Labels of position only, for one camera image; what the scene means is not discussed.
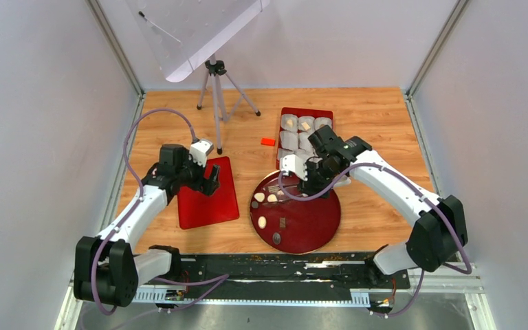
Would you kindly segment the metal tongs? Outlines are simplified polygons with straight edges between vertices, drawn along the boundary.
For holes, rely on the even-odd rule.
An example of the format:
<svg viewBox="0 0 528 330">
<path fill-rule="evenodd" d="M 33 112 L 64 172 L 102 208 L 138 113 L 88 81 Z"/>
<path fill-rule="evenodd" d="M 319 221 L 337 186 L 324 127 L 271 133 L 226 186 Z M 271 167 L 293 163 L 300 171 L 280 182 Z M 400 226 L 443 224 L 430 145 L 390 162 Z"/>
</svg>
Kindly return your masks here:
<svg viewBox="0 0 528 330">
<path fill-rule="evenodd" d="M 336 186 L 337 187 L 346 186 L 350 183 L 351 183 L 351 179 L 348 176 L 345 176 L 337 182 Z M 285 187 L 285 190 L 289 191 L 292 195 L 299 196 L 299 197 L 309 196 L 309 194 L 307 194 L 306 192 L 302 192 L 298 188 L 298 183 L 285 184 L 284 187 Z M 283 195 L 283 191 L 280 189 L 276 177 L 274 178 L 274 181 L 271 181 L 268 184 L 264 185 L 264 187 L 262 187 L 262 191 L 270 193 L 270 194 Z"/>
</svg>

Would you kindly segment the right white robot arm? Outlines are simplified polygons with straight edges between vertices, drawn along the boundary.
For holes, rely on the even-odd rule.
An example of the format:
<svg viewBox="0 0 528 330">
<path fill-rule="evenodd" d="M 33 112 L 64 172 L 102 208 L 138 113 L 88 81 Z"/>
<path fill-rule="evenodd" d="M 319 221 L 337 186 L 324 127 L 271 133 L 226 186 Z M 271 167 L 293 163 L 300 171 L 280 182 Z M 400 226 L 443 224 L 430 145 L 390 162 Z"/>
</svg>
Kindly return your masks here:
<svg viewBox="0 0 528 330">
<path fill-rule="evenodd" d="M 339 181 L 356 180 L 387 201 L 412 228 L 406 242 L 386 245 L 374 253 L 365 268 L 369 284 L 382 287 L 402 270 L 434 272 L 455 254 L 461 255 L 465 265 L 454 270 L 471 273 L 464 250 L 468 243 L 464 207 L 457 197 L 440 197 L 422 188 L 358 136 L 344 140 L 330 126 L 322 126 L 308 140 L 312 158 L 287 155 L 280 161 L 282 174 L 292 173 L 299 179 L 300 200 L 316 201 Z"/>
</svg>

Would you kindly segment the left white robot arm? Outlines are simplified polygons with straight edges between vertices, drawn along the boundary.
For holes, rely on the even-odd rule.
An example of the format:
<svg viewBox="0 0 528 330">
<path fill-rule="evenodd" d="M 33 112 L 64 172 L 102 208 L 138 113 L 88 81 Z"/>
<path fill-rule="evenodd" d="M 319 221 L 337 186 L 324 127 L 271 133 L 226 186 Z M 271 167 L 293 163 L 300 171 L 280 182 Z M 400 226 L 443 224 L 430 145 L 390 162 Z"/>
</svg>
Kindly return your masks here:
<svg viewBox="0 0 528 330">
<path fill-rule="evenodd" d="M 206 172 L 214 146 L 197 140 L 189 147 L 164 144 L 159 159 L 140 180 L 140 186 L 125 210 L 96 236 L 84 236 L 76 244 L 74 297 L 112 307 L 126 307 L 138 287 L 161 278 L 177 283 L 183 275 L 180 252 L 166 245 L 153 245 L 143 254 L 134 248 L 152 220 L 183 187 L 211 196 L 219 188 L 220 168 Z"/>
</svg>

